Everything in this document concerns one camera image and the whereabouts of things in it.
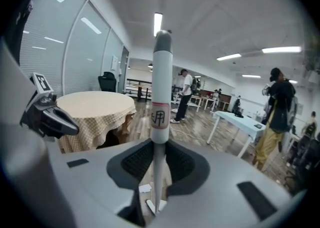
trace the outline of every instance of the door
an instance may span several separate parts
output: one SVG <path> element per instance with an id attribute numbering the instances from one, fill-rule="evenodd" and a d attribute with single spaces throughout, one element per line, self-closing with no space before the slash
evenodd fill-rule
<path id="1" fill-rule="evenodd" d="M 128 61 L 129 52 L 123 47 L 121 63 L 120 63 L 120 71 L 119 74 L 119 83 L 118 83 L 118 93 L 122 94 L 125 91 L 125 79 L 126 79 L 126 71 L 127 71 L 127 61 Z"/>

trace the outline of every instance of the red label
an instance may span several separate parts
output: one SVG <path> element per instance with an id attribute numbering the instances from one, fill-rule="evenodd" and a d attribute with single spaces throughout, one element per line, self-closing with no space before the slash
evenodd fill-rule
<path id="1" fill-rule="evenodd" d="M 151 126 L 165 129 L 169 125 L 170 105 L 168 103 L 152 102 Z"/>

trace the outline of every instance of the round table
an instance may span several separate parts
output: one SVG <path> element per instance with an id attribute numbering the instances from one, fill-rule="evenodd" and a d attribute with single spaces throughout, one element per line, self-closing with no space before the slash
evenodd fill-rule
<path id="1" fill-rule="evenodd" d="M 128 132 L 131 116 L 136 112 L 134 100 L 124 94 L 88 91 L 57 99 L 58 107 L 67 111 L 80 128 L 78 135 L 65 135 L 59 145 L 65 152 L 96 149 L 110 130 L 122 126 Z"/>

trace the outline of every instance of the white cylindrical pole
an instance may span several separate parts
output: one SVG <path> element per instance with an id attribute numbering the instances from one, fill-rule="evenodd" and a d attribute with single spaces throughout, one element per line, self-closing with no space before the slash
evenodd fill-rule
<path id="1" fill-rule="evenodd" d="M 154 142 L 153 177 L 155 212 L 159 209 L 165 164 L 165 143 L 169 139 L 172 88 L 172 41 L 166 31 L 159 31 L 153 51 L 151 139 Z"/>

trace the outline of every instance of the black chair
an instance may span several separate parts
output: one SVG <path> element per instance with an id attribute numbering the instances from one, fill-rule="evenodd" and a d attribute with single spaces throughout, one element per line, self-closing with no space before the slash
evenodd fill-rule
<path id="1" fill-rule="evenodd" d="M 101 91 L 116 92 L 117 80 L 113 73 L 104 72 L 103 76 L 98 76 Z"/>
<path id="2" fill-rule="evenodd" d="M 306 151 L 299 160 L 295 171 L 287 172 L 288 176 L 285 177 L 284 185 L 288 187 L 293 195 L 304 188 L 308 188 L 311 182 L 310 178 L 318 165 L 320 165 L 320 141 L 313 139 L 310 141 Z M 290 185 L 288 179 L 292 179 L 293 186 Z"/>

